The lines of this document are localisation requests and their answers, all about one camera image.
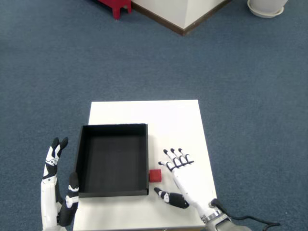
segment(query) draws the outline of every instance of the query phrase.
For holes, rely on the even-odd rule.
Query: blue carpet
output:
[[[0,229],[41,230],[47,149],[70,138],[64,195],[91,101],[198,99],[229,212],[308,230],[307,12],[290,1],[261,19],[234,0],[181,37],[137,12],[117,22],[91,0],[2,0]]]

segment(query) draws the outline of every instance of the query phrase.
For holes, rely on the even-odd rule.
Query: white wall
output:
[[[132,0],[158,16],[184,28],[189,0]]]
[[[134,3],[186,28],[224,0],[132,0]]]
[[[224,0],[188,0],[184,28],[212,10]]]

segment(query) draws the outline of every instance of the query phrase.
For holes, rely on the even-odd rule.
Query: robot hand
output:
[[[220,214],[220,210],[209,206],[209,203],[214,199],[213,193],[207,188],[205,179],[200,179],[196,164],[191,159],[189,154],[184,154],[182,149],[170,151],[164,150],[164,153],[169,156],[171,162],[160,161],[160,165],[166,166],[173,175],[173,180],[183,195],[178,193],[168,193],[159,188],[154,190],[168,204],[187,208],[189,205],[194,206],[201,219],[205,219],[213,214]]]
[[[73,172],[69,178],[65,203],[60,195],[57,179],[57,166],[62,150],[67,146],[68,138],[59,142],[55,138],[48,150],[43,179],[41,181],[41,215],[43,231],[65,231],[70,225],[78,207],[78,176]]]
[[[182,149],[178,151],[164,150],[171,162],[160,161],[160,165],[166,166],[173,175],[173,180],[182,194],[168,193],[159,188],[154,188],[157,194],[167,203],[180,208],[194,206],[205,223],[207,231],[251,231],[244,226],[234,225],[230,218],[220,209],[212,206],[215,199],[213,193],[203,183],[201,174],[189,154],[184,154]]]

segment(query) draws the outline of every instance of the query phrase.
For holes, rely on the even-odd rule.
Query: black cable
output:
[[[280,223],[262,220],[262,219],[259,219],[259,218],[253,217],[253,216],[234,217],[227,212],[227,210],[222,206],[222,204],[220,203],[220,201],[218,199],[212,200],[211,205],[216,206],[218,209],[220,209],[223,213],[225,213],[231,219],[234,219],[234,220],[251,219],[251,220],[255,220],[255,221],[258,221],[260,223],[266,224],[266,226],[263,228],[262,231],[267,231],[268,228],[273,227],[273,226],[280,226]]]

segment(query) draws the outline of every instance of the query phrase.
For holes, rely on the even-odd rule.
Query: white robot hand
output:
[[[220,215],[221,211],[218,208],[210,206],[210,202],[214,199],[213,194],[203,183],[204,179],[191,156],[184,154],[181,148],[178,151],[165,149],[164,153],[169,156],[171,161],[160,161],[159,164],[166,166],[172,173],[174,182],[182,192],[182,196],[178,193],[167,193],[155,188],[158,195],[166,203],[177,207],[185,208],[188,207],[188,204],[194,206],[202,220]]]
[[[60,196],[57,179],[57,165],[62,150],[67,146],[68,138],[59,142],[55,138],[48,150],[43,179],[41,181],[41,215],[43,231],[65,231],[70,225],[78,207],[78,176],[73,172],[70,175],[68,193],[65,198]]]

